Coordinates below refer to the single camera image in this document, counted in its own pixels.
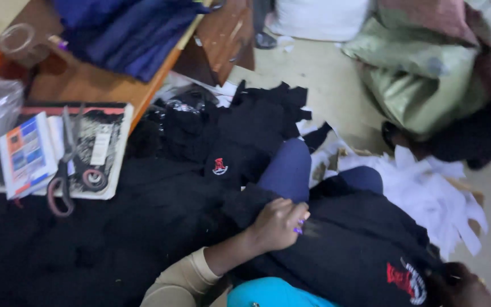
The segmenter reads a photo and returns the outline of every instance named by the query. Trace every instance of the floor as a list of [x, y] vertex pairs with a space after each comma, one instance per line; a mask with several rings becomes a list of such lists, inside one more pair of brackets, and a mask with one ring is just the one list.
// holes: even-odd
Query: floor
[[[248, 87], [271, 88], [282, 81], [307, 87], [314, 120], [326, 120], [355, 148], [387, 150], [380, 137], [383, 116], [368, 97], [352, 61], [333, 43], [296, 40], [290, 53], [256, 50], [255, 59], [255, 72], [236, 67], [230, 81], [245, 79]], [[451, 260], [465, 262], [491, 290], [491, 164], [481, 172], [467, 173], [467, 177], [486, 196], [484, 207], [490, 230], [481, 237], [483, 247], [476, 257], [461, 244]]]

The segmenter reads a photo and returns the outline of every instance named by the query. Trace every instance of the blue pants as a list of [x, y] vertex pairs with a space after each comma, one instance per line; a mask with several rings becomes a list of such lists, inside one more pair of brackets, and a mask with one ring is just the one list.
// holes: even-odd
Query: blue pants
[[[302, 140], [290, 139], [282, 144], [257, 185], [295, 203], [307, 202], [310, 196], [310, 169], [308, 146]], [[380, 174], [370, 167], [352, 168], [338, 176], [356, 189], [378, 194], [383, 192]]]

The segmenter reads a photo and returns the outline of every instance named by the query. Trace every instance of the beige long sleeve top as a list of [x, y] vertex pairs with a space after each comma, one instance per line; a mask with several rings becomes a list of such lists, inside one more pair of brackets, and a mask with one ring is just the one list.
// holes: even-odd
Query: beige long sleeve top
[[[201, 248], [160, 273], [145, 293], [141, 307], [196, 307], [196, 302], [219, 278], [208, 267]], [[226, 293], [211, 307], [226, 307]]]

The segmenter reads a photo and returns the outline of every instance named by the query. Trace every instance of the brown furniture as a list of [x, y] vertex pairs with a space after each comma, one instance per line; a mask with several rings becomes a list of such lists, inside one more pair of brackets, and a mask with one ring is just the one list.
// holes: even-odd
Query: brown furniture
[[235, 65], [255, 70], [251, 0], [226, 0], [204, 16], [174, 71], [208, 85], [223, 85]]
[[[130, 102], [134, 106], [133, 129], [149, 106], [153, 95], [163, 84], [168, 72], [174, 67], [180, 54], [183, 52], [181, 58], [189, 57], [189, 52], [186, 51], [187, 48], [183, 49], [185, 45], [187, 47], [190, 45], [187, 44], [187, 41], [189, 41], [197, 26], [199, 29], [196, 31], [196, 35], [206, 39], [206, 43], [215, 42], [213, 45], [225, 46], [217, 51], [220, 53], [215, 54], [214, 50], [216, 49], [210, 49], [209, 53], [210, 67], [213, 67], [213, 71], [218, 73], [219, 81], [226, 80], [235, 63], [249, 69], [253, 68], [253, 46], [247, 46], [241, 52], [238, 52], [237, 49], [239, 48], [236, 47], [236, 44], [250, 43], [248, 38], [253, 37], [251, 10], [248, 1], [227, 0], [219, 11], [213, 13], [213, 16], [211, 14], [207, 15], [210, 18], [201, 21], [201, 16], [197, 17], [197, 20], [189, 27], [181, 41], [167, 55], [166, 60], [153, 79], [147, 83], [80, 62], [73, 58], [69, 52], [61, 51], [52, 45], [50, 46], [51, 50], [67, 61], [67, 69], [58, 75], [41, 72], [33, 82], [30, 99], [40, 101]], [[211, 2], [212, 0], [204, 0], [205, 5], [209, 5]], [[228, 22], [224, 20], [227, 17], [231, 18]], [[11, 24], [21, 22], [29, 23], [36, 29], [36, 39], [39, 43], [46, 44], [48, 34], [58, 34], [63, 30], [58, 15], [47, 0], [30, 0]], [[208, 31], [217, 29], [220, 31], [214, 32], [218, 33], [218, 38], [215, 38], [214, 34], [211, 35], [212, 38], [209, 38]], [[229, 63], [217, 60], [219, 57], [230, 59], [237, 53], [240, 60], [236, 59]], [[201, 80], [195, 77], [196, 71], [194, 67], [191, 70], [180, 70], [180, 72]]]

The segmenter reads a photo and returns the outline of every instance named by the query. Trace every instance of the scissors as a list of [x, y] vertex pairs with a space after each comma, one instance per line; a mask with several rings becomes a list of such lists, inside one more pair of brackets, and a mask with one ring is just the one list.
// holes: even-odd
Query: scissors
[[[66, 105], [62, 111], [64, 155], [60, 161], [58, 161], [58, 171], [56, 171], [56, 174], [50, 180], [49, 185], [46, 188], [49, 209], [58, 217], [68, 217], [75, 209], [75, 203], [69, 195], [68, 162], [73, 160], [77, 155], [78, 134], [81, 130], [81, 119], [84, 108], [85, 104], [82, 103], [78, 114], [75, 116], [73, 125], [69, 118], [68, 106]], [[59, 187], [62, 188], [63, 206], [61, 204], [56, 204], [54, 193]], [[60, 210], [59, 207], [65, 207], [65, 211]]]

